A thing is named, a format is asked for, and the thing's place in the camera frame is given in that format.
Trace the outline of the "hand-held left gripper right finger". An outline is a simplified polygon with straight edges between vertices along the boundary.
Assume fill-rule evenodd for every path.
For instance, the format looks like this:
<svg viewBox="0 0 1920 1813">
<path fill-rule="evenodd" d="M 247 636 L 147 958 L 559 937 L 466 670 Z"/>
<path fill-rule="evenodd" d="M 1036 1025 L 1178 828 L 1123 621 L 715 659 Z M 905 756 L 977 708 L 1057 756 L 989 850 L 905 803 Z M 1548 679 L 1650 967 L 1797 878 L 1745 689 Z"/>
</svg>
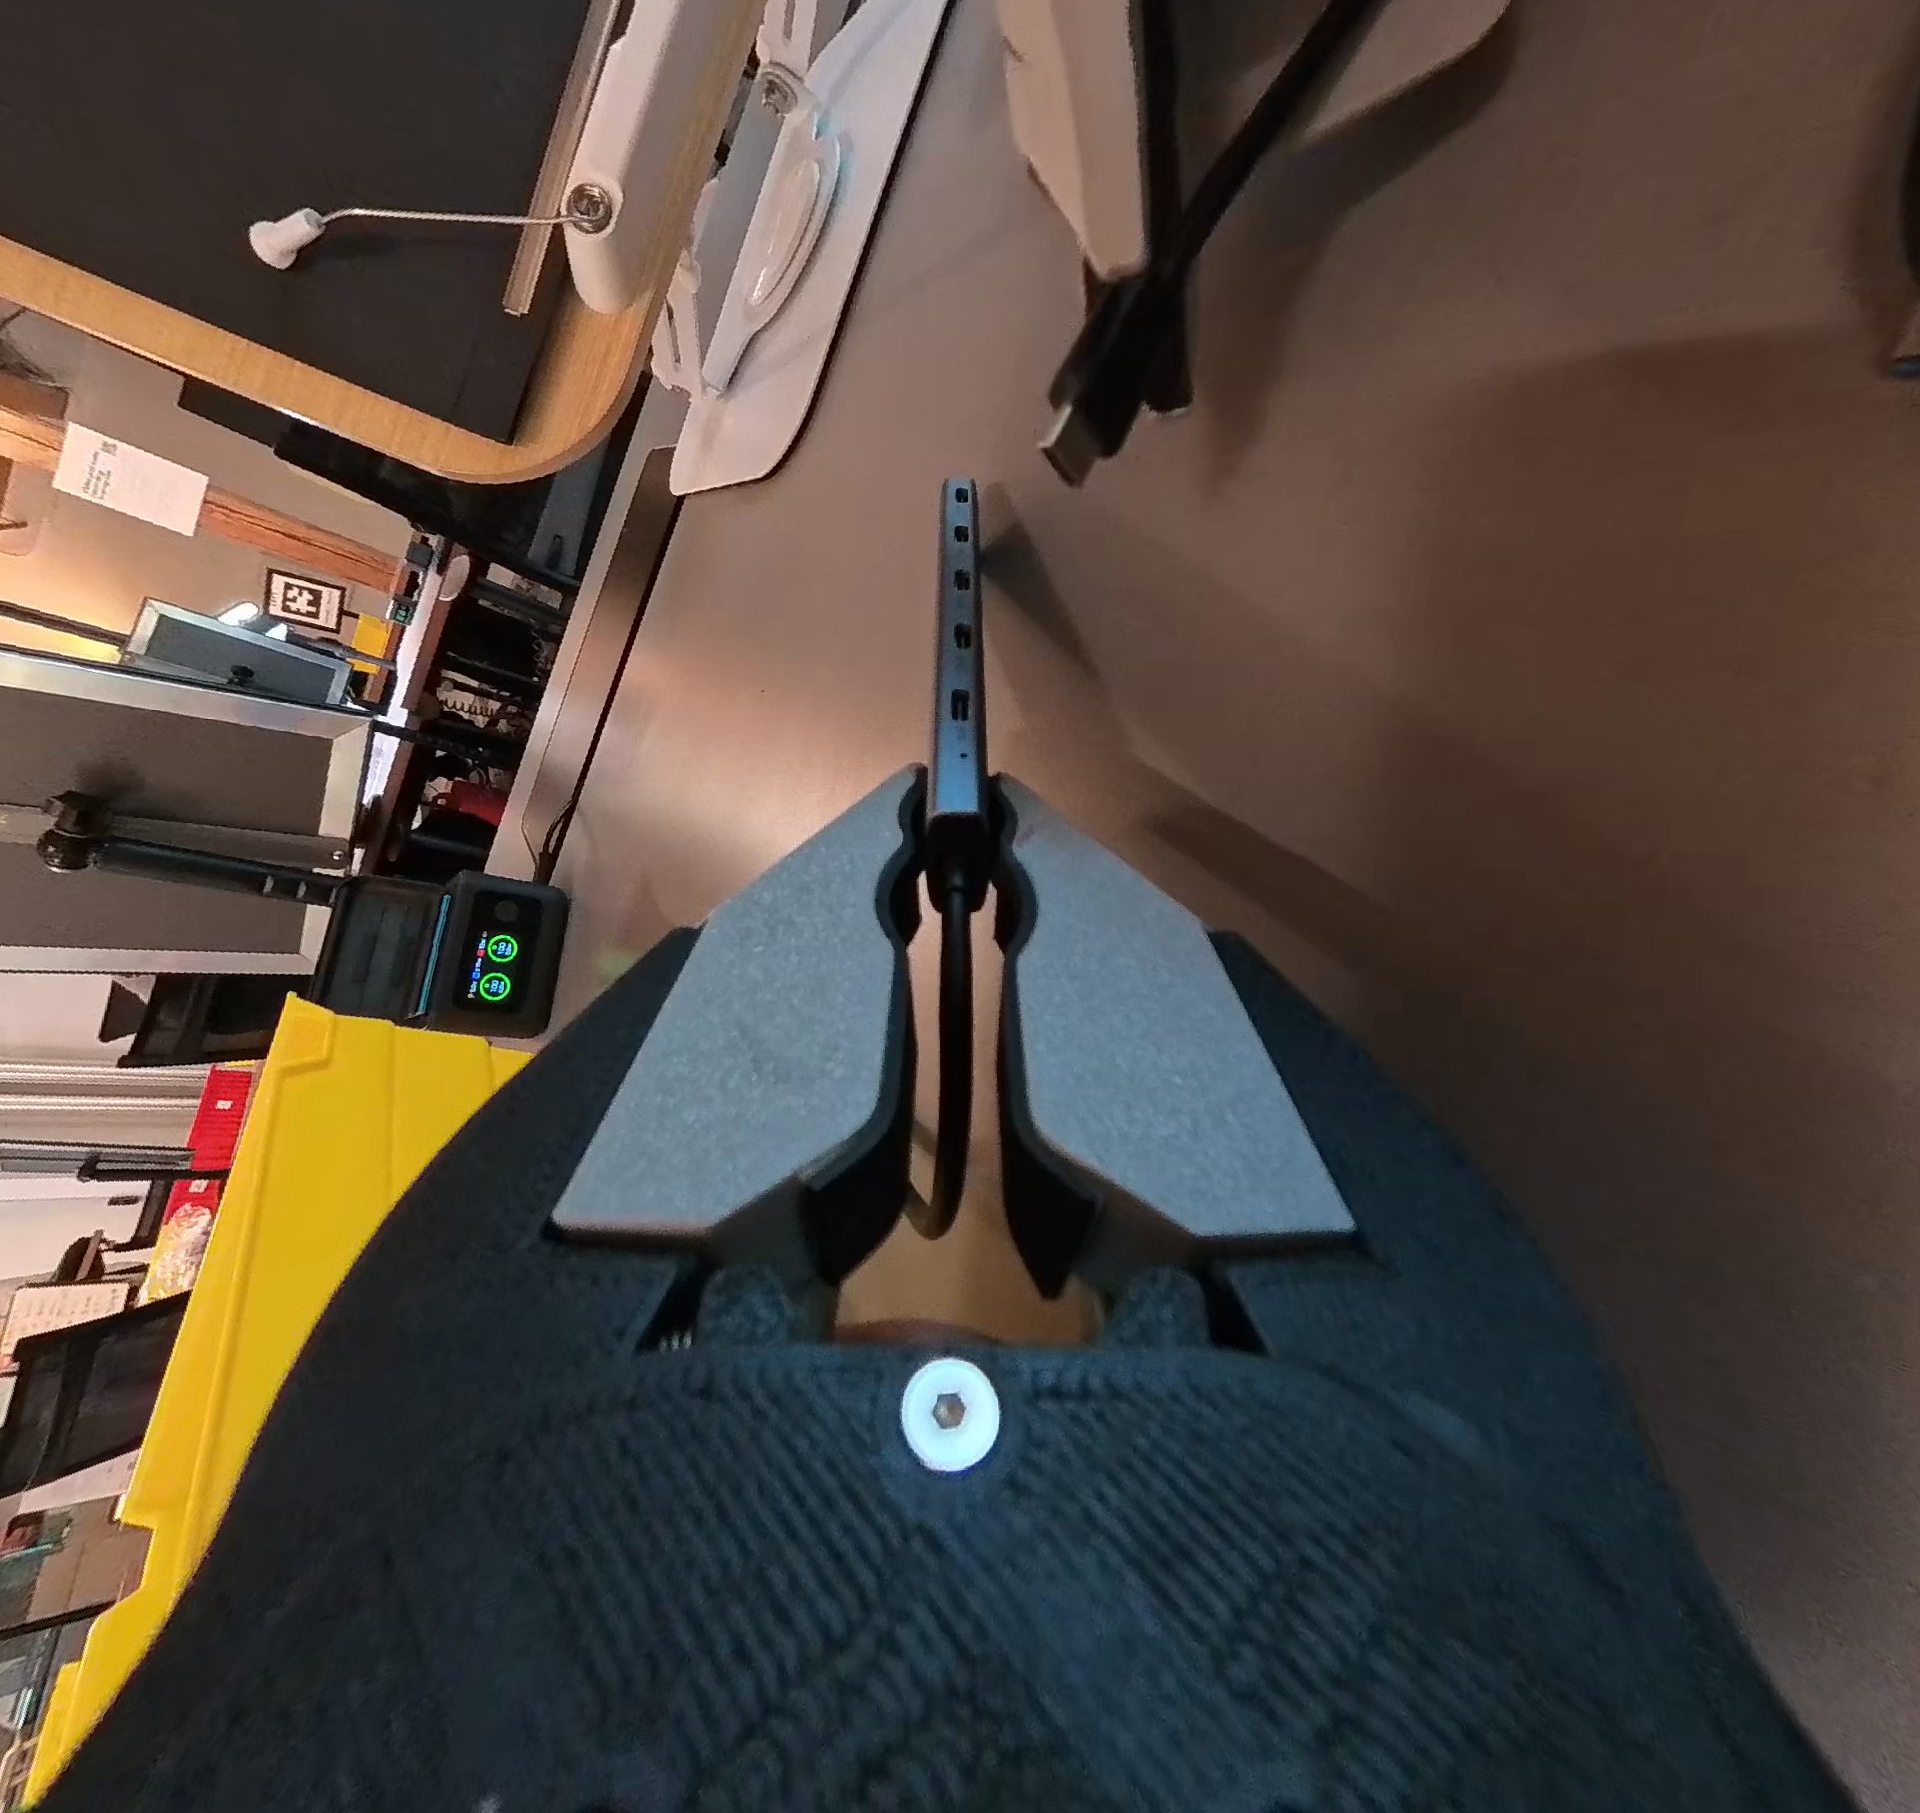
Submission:
<svg viewBox="0 0 1920 1813">
<path fill-rule="evenodd" d="M 1045 1301 L 1355 1244 L 1199 918 L 1007 772 L 999 953 L 999 1189 Z"/>
</svg>

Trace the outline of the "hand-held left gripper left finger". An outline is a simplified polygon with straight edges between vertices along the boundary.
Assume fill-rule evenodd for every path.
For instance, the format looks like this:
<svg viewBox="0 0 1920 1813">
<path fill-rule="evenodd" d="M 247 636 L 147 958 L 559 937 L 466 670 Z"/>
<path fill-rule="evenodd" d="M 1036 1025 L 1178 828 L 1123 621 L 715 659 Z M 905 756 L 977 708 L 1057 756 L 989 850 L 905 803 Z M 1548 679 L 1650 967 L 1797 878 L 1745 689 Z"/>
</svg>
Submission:
<svg viewBox="0 0 1920 1813">
<path fill-rule="evenodd" d="M 915 1126 L 921 765 L 659 943 L 548 1052 L 548 1239 L 595 1259 L 630 1345 L 673 1345 L 716 1277 L 800 1316 L 899 1229 Z"/>
</svg>

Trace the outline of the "dark usb hub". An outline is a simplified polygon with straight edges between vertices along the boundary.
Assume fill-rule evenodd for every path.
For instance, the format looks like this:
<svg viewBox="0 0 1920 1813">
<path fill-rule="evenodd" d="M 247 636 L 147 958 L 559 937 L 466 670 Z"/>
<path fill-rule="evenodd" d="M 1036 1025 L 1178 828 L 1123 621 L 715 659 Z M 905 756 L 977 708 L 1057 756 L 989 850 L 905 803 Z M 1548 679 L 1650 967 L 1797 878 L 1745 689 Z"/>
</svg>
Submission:
<svg viewBox="0 0 1920 1813">
<path fill-rule="evenodd" d="M 971 1159 L 971 918 L 989 892 L 989 756 L 983 756 L 983 645 L 977 645 L 977 481 L 943 481 L 943 573 L 936 573 L 936 708 L 921 764 L 921 896 L 943 929 L 936 992 L 936 1148 L 928 1192 L 910 1189 L 910 1229 L 950 1239 Z"/>
</svg>

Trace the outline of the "yellow plastic bin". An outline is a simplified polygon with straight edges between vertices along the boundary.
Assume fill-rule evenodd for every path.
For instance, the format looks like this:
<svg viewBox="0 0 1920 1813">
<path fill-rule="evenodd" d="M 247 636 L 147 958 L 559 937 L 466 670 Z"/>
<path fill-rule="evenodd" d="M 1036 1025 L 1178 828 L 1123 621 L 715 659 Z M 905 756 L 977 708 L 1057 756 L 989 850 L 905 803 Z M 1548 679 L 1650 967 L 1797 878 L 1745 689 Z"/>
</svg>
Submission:
<svg viewBox="0 0 1920 1813">
<path fill-rule="evenodd" d="M 206 1567 L 260 1422 L 333 1285 L 403 1189 L 518 1064 L 518 1044 L 477 1033 L 282 1005 L 126 1493 L 126 1523 L 147 1535 L 144 1583 L 54 1672 L 23 1809 L 48 1796 Z"/>
</svg>

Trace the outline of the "black power station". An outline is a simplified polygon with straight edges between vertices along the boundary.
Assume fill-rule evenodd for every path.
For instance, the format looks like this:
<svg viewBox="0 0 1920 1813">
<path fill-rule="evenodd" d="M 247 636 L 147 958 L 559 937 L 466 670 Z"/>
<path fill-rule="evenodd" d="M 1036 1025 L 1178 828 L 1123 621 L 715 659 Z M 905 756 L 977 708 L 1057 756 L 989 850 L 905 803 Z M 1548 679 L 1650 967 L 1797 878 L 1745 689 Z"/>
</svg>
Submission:
<svg viewBox="0 0 1920 1813">
<path fill-rule="evenodd" d="M 570 896 L 457 874 L 351 878 L 329 913 L 307 1005 L 420 1033 L 536 1040 L 559 1005 Z"/>
</svg>

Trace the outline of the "white board stand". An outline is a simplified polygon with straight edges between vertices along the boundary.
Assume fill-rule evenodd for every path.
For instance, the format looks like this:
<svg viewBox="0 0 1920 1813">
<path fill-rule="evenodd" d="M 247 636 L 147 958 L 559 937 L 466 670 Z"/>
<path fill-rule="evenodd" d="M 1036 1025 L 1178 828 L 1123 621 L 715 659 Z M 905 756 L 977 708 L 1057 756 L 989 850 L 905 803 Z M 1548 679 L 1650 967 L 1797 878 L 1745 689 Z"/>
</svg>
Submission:
<svg viewBox="0 0 1920 1813">
<path fill-rule="evenodd" d="M 264 271 L 329 237 L 511 237 L 497 307 L 536 284 L 630 334 L 627 357 L 751 421 L 694 490 L 768 475 L 810 418 L 956 0 L 588 0 L 524 211 L 299 204 L 247 226 Z"/>
</svg>

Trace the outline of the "red box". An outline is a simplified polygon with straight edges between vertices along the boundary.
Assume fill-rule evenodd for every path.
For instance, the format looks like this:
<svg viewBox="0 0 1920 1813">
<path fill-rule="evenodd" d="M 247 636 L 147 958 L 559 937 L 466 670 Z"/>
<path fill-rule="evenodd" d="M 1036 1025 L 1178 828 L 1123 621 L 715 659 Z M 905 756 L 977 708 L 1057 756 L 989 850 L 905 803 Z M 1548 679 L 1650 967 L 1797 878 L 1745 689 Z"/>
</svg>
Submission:
<svg viewBox="0 0 1920 1813">
<path fill-rule="evenodd" d="M 236 1168 L 236 1152 L 240 1152 L 240 1126 L 247 1126 L 247 1108 L 251 1108 L 251 1056 L 247 1064 L 210 1064 L 206 1069 L 206 1094 L 196 1094 L 196 1116 L 184 1126 L 184 1184 L 180 1192 L 196 1205 L 215 1205 L 221 1202 L 221 1184 Z"/>
</svg>

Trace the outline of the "grey framed display board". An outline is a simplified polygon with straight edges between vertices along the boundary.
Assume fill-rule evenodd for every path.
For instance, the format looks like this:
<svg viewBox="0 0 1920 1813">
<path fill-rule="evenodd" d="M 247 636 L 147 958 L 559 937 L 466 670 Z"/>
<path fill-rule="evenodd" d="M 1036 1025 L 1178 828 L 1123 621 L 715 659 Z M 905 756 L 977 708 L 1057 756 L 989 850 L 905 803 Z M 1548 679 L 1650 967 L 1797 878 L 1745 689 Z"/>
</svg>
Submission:
<svg viewBox="0 0 1920 1813">
<path fill-rule="evenodd" d="M 371 718 L 126 662 L 0 653 L 0 967 L 6 973 L 251 973 L 307 977 L 329 902 L 48 865 L 41 835 L 79 803 L 105 841 L 193 860 L 264 860 L 346 878 Z"/>
</svg>

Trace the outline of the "black mesh office chair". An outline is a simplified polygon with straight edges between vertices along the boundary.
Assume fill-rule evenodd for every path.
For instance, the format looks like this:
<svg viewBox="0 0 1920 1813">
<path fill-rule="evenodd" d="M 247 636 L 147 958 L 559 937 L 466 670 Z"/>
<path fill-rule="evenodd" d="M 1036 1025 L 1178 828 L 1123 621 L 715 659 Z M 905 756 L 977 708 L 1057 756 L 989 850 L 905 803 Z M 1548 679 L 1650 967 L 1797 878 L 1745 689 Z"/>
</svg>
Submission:
<svg viewBox="0 0 1920 1813">
<path fill-rule="evenodd" d="M 144 1448 L 193 1292 L 19 1345 L 0 1499 Z"/>
</svg>

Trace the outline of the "white paper note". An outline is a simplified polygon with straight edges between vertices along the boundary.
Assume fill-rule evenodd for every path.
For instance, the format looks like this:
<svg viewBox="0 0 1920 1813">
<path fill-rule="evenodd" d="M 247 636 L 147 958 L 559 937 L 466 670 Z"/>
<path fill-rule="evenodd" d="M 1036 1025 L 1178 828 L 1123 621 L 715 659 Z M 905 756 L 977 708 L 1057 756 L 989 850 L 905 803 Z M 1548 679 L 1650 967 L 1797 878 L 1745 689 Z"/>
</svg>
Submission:
<svg viewBox="0 0 1920 1813">
<path fill-rule="evenodd" d="M 196 536 L 206 522 L 206 468 L 154 457 L 116 433 L 64 427 L 64 449 L 48 490 L 89 506 L 114 506 L 126 522 Z"/>
</svg>

